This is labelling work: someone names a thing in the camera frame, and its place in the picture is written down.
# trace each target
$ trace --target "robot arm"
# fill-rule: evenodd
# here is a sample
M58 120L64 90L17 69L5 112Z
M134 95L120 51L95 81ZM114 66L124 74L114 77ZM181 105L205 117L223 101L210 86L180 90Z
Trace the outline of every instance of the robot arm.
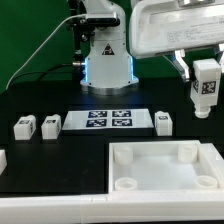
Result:
M91 48L85 58L82 89L100 95L129 91L138 79L133 75L133 59L126 50L124 10L109 0L80 2L85 6L86 17L71 26L79 29L80 41L89 41Z
M143 0L132 13L130 50L136 58L172 55L183 80L192 80L184 62L186 51L213 47L214 59L193 63L191 99L195 115L206 118L217 104L221 72L224 71L224 1L223 0Z

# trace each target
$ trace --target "black tabletop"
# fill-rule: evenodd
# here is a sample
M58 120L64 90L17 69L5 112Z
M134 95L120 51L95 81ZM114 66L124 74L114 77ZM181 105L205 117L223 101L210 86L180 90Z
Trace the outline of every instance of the black tabletop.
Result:
M110 142L200 140L224 152L224 104L209 118L197 119L190 99L190 84L178 78L140 80L136 91L119 96L83 93L72 81L24 82L0 96L0 148L6 150L7 168L0 176L0 196L49 196L108 192ZM147 108L154 119L169 112L173 136L158 137L154 129L61 131L57 140L44 141L41 124L59 114L62 124L70 110ZM34 115L37 130L30 141L15 141L13 126L21 116Z

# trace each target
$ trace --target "black cable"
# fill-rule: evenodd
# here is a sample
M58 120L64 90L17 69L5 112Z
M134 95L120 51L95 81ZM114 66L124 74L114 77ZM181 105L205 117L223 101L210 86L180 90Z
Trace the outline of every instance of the black cable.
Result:
M45 72L44 71L40 71L40 72L27 72L27 73L23 73L21 75L18 75L14 79L12 79L11 82L9 83L9 86L8 87L10 87L15 80L17 80L17 79L19 79L19 78L21 78L23 76L31 75L31 74L43 74L43 73L45 75L47 75L47 74L71 74L72 71L71 72L53 72L53 71L49 71L48 73L46 73L46 71Z
M72 66L72 64L61 64L61 65L56 65L52 68L49 68L48 70L43 72L43 74L37 79L37 81L41 81L49 72L52 72L52 71L57 70L59 68L71 67L71 66Z

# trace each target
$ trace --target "printed marker sheet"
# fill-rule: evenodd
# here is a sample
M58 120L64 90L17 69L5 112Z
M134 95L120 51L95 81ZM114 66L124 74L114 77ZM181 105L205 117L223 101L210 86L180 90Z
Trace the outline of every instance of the printed marker sheet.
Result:
M69 111L63 130L153 128L147 109Z

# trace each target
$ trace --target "white plastic part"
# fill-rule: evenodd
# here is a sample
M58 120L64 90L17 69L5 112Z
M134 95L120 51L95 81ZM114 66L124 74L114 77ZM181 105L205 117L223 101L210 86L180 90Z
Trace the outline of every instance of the white plastic part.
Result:
M119 165L129 165L133 162L133 149L128 145L114 148L114 160Z
M180 144L196 144L198 161L180 164ZM117 145L133 147L134 163L119 166L114 162L113 149ZM212 144L200 144L199 141L111 143L109 152L108 194L1 198L0 223L78 224L224 219L224 161ZM208 191L196 188L195 178L201 175L215 178L218 188ZM138 190L116 191L115 181L122 177L134 178L138 182Z
M216 189L218 181L210 176L198 176L195 178L195 185L199 189Z
M57 139L61 130L61 117L57 114L47 116L41 126L43 139Z
M207 118L211 106L217 105L221 66L214 59L194 61L196 80L191 85L191 99L195 104L195 115Z
M4 171L5 167L7 166L5 150L0 150L0 175Z
M122 177L115 181L116 191L135 191L138 189L138 182L130 177Z
M223 0L185 8L178 0L141 1L131 15L130 52L147 58L223 43L223 16Z
M162 111L155 113L155 128L158 136L172 136L173 122L169 113Z
M88 13L118 14L120 25L106 30L95 29L91 38L91 51L85 60L83 89L92 88L95 93L109 94L138 83L133 74L133 60L126 49L126 18L124 10L108 0L83 1Z
M30 140L36 130L36 118L33 115L21 117L14 126L15 140Z
M178 147L178 160L182 163L194 163L197 161L198 147L195 144L180 144Z

